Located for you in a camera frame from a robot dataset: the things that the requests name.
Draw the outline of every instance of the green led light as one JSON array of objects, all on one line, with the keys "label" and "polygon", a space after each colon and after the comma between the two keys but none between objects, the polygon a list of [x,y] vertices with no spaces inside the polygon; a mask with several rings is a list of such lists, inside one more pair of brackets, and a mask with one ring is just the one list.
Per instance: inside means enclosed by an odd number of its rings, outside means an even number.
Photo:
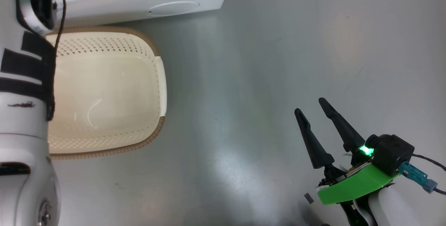
[{"label": "green led light", "polygon": [[360,150],[362,150],[368,156],[371,156],[373,154],[373,148],[367,148],[365,146],[362,146]]}]

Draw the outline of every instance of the blue connector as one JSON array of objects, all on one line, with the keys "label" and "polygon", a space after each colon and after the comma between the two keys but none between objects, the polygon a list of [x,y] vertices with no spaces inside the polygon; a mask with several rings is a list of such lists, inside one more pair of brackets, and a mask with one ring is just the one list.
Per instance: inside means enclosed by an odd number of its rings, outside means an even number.
[{"label": "blue connector", "polygon": [[432,193],[433,189],[437,187],[438,183],[432,179],[427,179],[427,174],[417,169],[415,166],[408,162],[401,164],[398,173],[411,179],[421,185],[427,193]]}]

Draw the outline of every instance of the basket rim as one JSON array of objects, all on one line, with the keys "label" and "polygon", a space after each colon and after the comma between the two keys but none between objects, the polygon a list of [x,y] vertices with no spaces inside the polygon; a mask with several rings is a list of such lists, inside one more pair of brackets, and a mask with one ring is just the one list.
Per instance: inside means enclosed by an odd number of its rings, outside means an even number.
[{"label": "basket rim", "polygon": [[[135,35],[136,37],[139,37],[143,39],[149,47],[152,49],[155,56],[160,56],[158,49],[156,48],[155,44],[150,40],[146,35],[143,33],[136,31],[132,28],[124,28],[121,26],[80,26],[80,27],[73,27],[73,28],[64,28],[62,34],[68,34],[68,33],[81,33],[81,32],[116,32],[116,33],[127,33]],[[57,34],[58,30],[55,30],[51,32],[49,35]],[[66,154],[50,154],[52,160],[67,160],[67,159],[86,159],[86,158],[93,158],[93,157],[100,157],[100,156],[110,156],[115,155],[119,153],[125,153],[128,151],[140,149],[146,145],[148,145],[150,142],[152,142],[161,132],[161,129],[164,125],[164,120],[166,119],[165,116],[161,116],[158,121],[158,125],[155,128],[155,131],[147,137],[142,142],[134,143],[132,145],[122,146],[119,148],[112,148],[112,149],[106,149],[106,150],[98,150],[98,151],[91,151],[91,152],[84,152],[84,153],[66,153]]]}]

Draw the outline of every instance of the green 3d-printed bracket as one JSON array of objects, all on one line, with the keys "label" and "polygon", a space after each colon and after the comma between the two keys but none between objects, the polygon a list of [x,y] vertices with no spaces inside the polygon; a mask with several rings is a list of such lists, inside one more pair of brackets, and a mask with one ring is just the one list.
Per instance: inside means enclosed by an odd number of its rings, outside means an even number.
[{"label": "green 3d-printed bracket", "polygon": [[398,176],[390,177],[369,164],[351,177],[320,190],[317,195],[325,205],[351,201],[384,187]]}]

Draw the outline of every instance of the cream basket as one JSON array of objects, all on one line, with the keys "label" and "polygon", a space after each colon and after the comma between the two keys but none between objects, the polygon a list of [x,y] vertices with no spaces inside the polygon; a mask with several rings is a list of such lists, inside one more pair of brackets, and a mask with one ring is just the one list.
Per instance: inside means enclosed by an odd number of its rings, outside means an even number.
[{"label": "cream basket", "polygon": [[[54,45],[56,34],[47,36]],[[164,123],[166,75],[151,40],[129,28],[67,28],[57,50],[53,159],[142,148]]]}]

